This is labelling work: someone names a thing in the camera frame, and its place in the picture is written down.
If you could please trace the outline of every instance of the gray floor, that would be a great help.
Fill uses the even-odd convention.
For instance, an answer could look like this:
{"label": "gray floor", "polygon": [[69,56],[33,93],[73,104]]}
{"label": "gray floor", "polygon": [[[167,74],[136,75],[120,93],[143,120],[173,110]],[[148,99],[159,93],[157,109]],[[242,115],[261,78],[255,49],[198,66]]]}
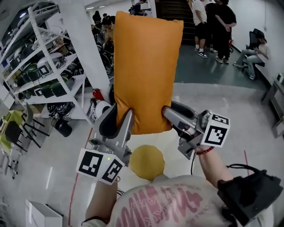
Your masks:
{"label": "gray floor", "polygon": [[[267,106],[260,104],[263,92],[253,89],[210,84],[174,85],[173,100],[180,101],[196,111],[205,109],[228,116],[231,131],[225,146],[218,149],[226,164],[245,164],[244,150],[248,164],[267,169],[268,174],[284,178],[283,138],[275,139],[271,126],[275,123]],[[70,225],[80,226],[90,195],[92,179],[79,175],[76,181],[76,163],[80,149],[85,146],[91,126],[86,121],[72,121],[73,132],[64,138],[56,130],[44,138],[38,149],[32,142],[28,153],[20,158],[19,175],[15,180],[0,176],[0,196],[4,195],[8,213],[17,227],[25,226],[25,200],[51,205],[64,214],[64,226],[68,226],[71,204]],[[52,167],[50,182],[48,174]],[[246,176],[246,171],[233,171],[238,176]],[[203,176],[196,161],[194,174]],[[284,213],[284,194],[274,204],[275,221],[279,222]]]}
{"label": "gray floor", "polygon": [[230,64],[219,64],[215,60],[217,54],[206,50],[208,59],[203,59],[194,52],[194,46],[182,45],[179,51],[175,82],[180,83],[209,83],[229,86],[247,87],[265,90],[261,79],[251,81],[247,75],[232,65],[239,53],[231,53]]}

